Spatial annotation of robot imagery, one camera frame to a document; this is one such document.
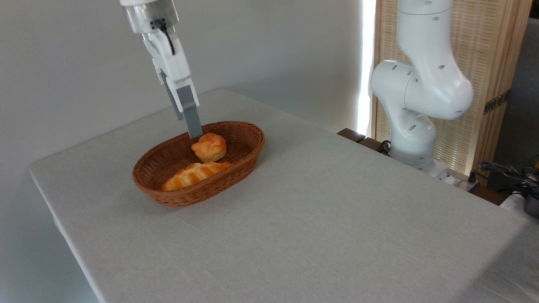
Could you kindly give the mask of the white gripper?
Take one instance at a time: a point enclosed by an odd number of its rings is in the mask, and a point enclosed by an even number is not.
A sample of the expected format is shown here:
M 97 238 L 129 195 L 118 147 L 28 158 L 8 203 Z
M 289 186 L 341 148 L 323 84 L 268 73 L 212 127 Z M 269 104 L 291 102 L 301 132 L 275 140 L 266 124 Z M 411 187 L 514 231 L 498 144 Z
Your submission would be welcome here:
M 162 31 L 143 33 L 142 37 L 147 50 L 152 55 L 156 73 L 167 90 L 178 120 L 185 120 L 190 138 L 202 136 L 203 131 L 197 111 L 198 97 L 194 91 L 190 67 L 177 32 L 175 29 L 168 29 L 165 33 Z M 176 100 L 169 88 L 171 83 L 176 89 Z

